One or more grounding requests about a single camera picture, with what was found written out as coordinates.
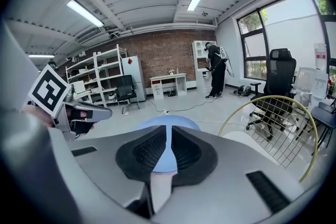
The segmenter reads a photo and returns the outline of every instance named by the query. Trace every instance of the brick wall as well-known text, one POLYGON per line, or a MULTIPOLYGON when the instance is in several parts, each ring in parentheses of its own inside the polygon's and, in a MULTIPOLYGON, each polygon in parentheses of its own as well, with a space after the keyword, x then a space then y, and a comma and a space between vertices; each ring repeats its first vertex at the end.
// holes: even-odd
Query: brick wall
MULTIPOLYGON (((180 73, 186 73, 187 81, 195 80, 195 68, 192 42, 194 40, 216 40, 215 32, 210 30, 172 30, 146 33, 111 41, 108 44, 94 47, 86 51, 86 57, 91 57, 94 51, 114 49, 116 44, 127 49, 128 56, 138 56, 141 59, 145 86, 149 88, 149 78, 169 74, 176 68, 180 73)), ((59 73, 65 73, 61 67, 59 73)))

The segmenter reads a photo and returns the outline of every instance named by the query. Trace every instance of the white tiled floor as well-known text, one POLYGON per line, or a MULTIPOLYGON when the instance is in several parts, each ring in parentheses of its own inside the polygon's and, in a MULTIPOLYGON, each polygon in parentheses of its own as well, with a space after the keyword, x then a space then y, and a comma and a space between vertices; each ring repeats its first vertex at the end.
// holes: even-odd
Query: white tiled floor
MULTIPOLYGON (((163 109, 168 111, 185 110, 193 107, 196 104, 213 101, 212 103, 205 103, 187 111, 170 111, 169 114, 185 116, 191 120, 194 120, 202 131, 217 135, 224 121, 237 108, 249 101, 249 98, 247 97, 239 98, 230 95, 229 93, 233 90, 234 89, 226 88, 223 92, 223 97, 218 98, 215 101, 206 100, 204 98, 206 94, 199 93, 196 90, 188 91, 188 94, 184 97, 165 97, 164 100, 158 101, 155 101, 152 97, 150 97, 149 100, 156 104, 159 111, 162 111, 163 109)), ((145 102, 140 103, 141 109, 138 109, 136 105, 129 107, 128 116, 121 114, 118 106, 109 106, 109 108, 113 111, 113 116, 108 120, 97 123, 93 130, 79 139, 90 139, 130 132, 136 129, 136 127, 144 121, 156 116, 160 116, 161 112, 156 112, 155 106, 150 103, 149 100, 147 99, 145 102)), ((250 104, 244 107, 240 112, 236 113, 229 122, 234 122, 241 125, 229 124, 224 128, 223 133, 226 134, 230 131, 242 131, 249 121, 249 113, 253 109, 254 106, 250 104)), ((318 131, 319 134, 321 134, 323 129, 318 128, 318 131)), ((332 137, 328 148, 325 148, 327 141, 328 138, 321 146, 321 150, 318 153, 311 172, 302 182, 302 185, 305 188, 308 188, 312 184, 319 181, 320 178, 325 174, 327 167, 329 167, 333 161, 335 152, 333 149, 336 147, 336 140, 334 137, 332 137)), ((302 147, 292 163, 287 167, 287 171, 297 180, 299 180, 303 175, 311 161, 313 144, 314 140, 312 137, 308 138, 306 144, 302 147)))

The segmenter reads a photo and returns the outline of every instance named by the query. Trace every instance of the gold wire chair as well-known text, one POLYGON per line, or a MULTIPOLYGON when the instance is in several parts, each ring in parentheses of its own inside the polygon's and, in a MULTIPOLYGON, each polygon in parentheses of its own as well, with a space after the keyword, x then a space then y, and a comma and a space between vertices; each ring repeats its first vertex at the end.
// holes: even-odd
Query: gold wire chair
POLYGON ((234 123, 229 121, 237 112, 252 103, 255 108, 250 114, 244 132, 252 137, 280 166, 287 168, 298 155, 310 134, 313 135, 314 152, 309 167, 299 180, 302 182, 316 159, 318 136, 312 116, 296 100, 280 95, 256 98, 234 111, 220 128, 218 136, 223 136, 222 132, 227 124, 234 123))

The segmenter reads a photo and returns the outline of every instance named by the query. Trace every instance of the metal shelving unit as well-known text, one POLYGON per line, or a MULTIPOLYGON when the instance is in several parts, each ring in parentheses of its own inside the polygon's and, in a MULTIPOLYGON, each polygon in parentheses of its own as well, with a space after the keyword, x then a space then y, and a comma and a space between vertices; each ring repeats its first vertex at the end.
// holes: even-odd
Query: metal shelving unit
POLYGON ((66 74, 67 74, 67 80, 68 83, 72 83, 74 81, 80 80, 80 78, 83 78, 85 76, 88 76, 89 81, 84 82, 85 86, 88 86, 92 83, 96 83, 98 85, 98 92, 92 92, 90 95, 96 95, 99 94, 101 97, 101 101, 94 102, 94 104, 97 105, 103 105, 107 107, 108 103, 112 103, 109 100, 105 100, 104 93, 115 91, 116 88, 111 86, 111 80, 120 76, 123 76, 123 70, 122 70, 122 61, 121 59, 127 57, 127 50, 122 49, 117 44, 117 47, 112 50, 108 50, 105 52, 100 52, 99 54, 97 52, 93 53, 92 57, 89 57, 81 62, 78 62, 74 64, 73 66, 70 66, 69 68, 66 67, 66 74), (117 61, 114 62, 108 62, 108 59, 111 57, 117 57, 117 61), (84 68, 88 65, 93 64, 93 68, 86 70, 82 73, 76 74, 74 76, 68 76, 68 72, 71 70, 78 70, 81 68, 84 68), (109 75, 109 69, 110 68, 117 68, 119 67, 120 74, 110 76, 109 75), (91 74, 95 74, 95 78, 90 78, 91 74), (104 89, 101 86, 101 81, 107 82, 107 88, 104 89))

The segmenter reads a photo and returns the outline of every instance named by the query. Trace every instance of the office chair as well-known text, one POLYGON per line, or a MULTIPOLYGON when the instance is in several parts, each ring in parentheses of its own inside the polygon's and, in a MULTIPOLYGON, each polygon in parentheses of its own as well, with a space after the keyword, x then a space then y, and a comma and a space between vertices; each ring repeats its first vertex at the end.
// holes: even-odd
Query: office chair
POLYGON ((124 108, 128 108, 129 106, 132 105, 130 101, 130 99, 132 98, 136 98, 138 109, 140 109, 138 96, 136 95, 137 91, 133 84, 132 75, 118 77, 117 78, 117 89, 115 92, 117 96, 117 103, 120 109, 121 107, 120 107, 119 102, 124 101, 124 100, 128 101, 128 104, 121 109, 121 114, 124 113, 124 108))
MULTIPOLYGON (((256 93, 256 95, 251 98, 251 101, 268 95, 281 95, 293 98, 290 91, 296 68, 296 60, 292 58, 290 51, 286 48, 272 50, 269 59, 267 59, 266 67, 267 79, 264 92, 258 93, 258 85, 261 83, 251 83, 252 86, 255 86, 256 93)), ((286 112, 292 111, 292 102, 286 99, 267 98, 254 102, 253 104, 265 114, 255 111, 251 112, 250 117, 256 115, 259 118, 253 122, 249 122, 246 126, 246 130, 249 130, 251 125, 266 123, 270 134, 267 140, 270 141, 273 137, 271 124, 279 125, 281 131, 285 129, 283 117, 281 116, 286 112)))

